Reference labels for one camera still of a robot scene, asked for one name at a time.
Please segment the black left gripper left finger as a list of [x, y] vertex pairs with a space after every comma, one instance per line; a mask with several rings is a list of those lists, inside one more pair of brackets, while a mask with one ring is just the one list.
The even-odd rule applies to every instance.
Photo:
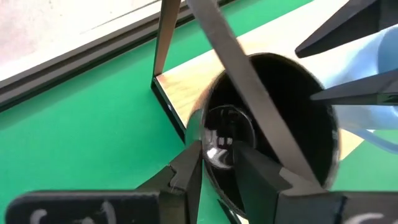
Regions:
[[7, 224], [196, 223], [202, 180], [201, 142], [194, 141], [133, 190], [38, 190], [7, 207]]

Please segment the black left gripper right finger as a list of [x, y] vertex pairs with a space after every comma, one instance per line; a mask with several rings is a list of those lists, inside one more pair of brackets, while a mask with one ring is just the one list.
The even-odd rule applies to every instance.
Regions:
[[397, 223], [397, 192], [330, 192], [243, 142], [232, 147], [236, 182], [250, 223]]

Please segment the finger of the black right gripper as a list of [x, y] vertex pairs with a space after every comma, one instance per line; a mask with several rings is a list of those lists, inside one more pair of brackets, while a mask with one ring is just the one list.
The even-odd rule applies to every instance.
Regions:
[[309, 57], [397, 24], [397, 0], [349, 0], [296, 49]]
[[327, 88], [311, 100], [331, 105], [397, 105], [397, 69]]

